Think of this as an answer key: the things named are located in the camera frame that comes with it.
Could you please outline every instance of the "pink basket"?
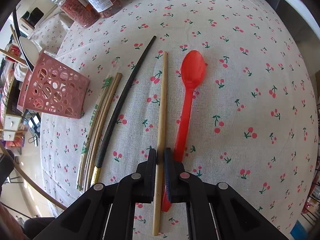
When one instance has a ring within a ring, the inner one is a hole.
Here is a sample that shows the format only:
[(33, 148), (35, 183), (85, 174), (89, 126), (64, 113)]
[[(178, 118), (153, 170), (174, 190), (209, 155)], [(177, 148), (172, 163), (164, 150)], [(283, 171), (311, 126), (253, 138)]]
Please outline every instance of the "pink basket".
[(33, 72), (27, 71), (18, 106), (80, 119), (88, 85), (88, 78), (41, 51)]

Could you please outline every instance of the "white spoon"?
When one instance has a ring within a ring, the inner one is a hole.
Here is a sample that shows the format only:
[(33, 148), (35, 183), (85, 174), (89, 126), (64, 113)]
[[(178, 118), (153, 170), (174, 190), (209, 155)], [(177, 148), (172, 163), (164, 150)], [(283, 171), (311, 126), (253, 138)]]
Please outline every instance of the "white spoon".
[(32, 63), (32, 65), (35, 66), (39, 58), (38, 48), (33, 44), (31, 40), (28, 40), (25, 37), (20, 36), (19, 41), (23, 52), (26, 54), (26, 57)]

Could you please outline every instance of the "person's arm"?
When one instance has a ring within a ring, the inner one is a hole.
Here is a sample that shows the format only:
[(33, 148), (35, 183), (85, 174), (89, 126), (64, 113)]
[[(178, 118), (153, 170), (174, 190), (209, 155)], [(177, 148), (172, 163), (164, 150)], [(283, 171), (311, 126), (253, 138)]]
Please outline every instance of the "person's arm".
[(21, 226), (15, 220), (15, 218), (9, 213), (9, 211), (0, 203), (0, 217), (2, 221), (5, 223), (9, 231), (15, 240), (23, 240), (24, 234)]

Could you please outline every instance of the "red spoon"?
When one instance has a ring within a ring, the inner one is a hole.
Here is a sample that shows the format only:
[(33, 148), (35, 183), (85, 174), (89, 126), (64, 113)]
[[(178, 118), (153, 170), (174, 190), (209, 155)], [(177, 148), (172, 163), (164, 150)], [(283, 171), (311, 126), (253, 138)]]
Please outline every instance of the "red spoon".
[[(187, 141), (189, 120), (192, 106), (192, 97), (195, 88), (202, 82), (205, 73), (205, 62), (197, 50), (190, 51), (183, 59), (181, 65), (181, 78), (186, 89), (182, 114), (180, 118), (179, 131), (176, 145), (174, 147), (173, 159), (182, 162), (184, 148)], [(167, 212), (171, 203), (168, 201), (166, 189), (162, 198), (162, 211)]]

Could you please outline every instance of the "blue object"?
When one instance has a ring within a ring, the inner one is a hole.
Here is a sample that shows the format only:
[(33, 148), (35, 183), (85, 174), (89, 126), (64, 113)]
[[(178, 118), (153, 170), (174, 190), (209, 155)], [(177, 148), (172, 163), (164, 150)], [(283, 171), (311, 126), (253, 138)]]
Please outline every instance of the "blue object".
[(302, 226), (302, 224), (297, 220), (296, 224), (292, 228), (290, 234), (295, 240), (305, 240), (308, 236), (308, 233)]

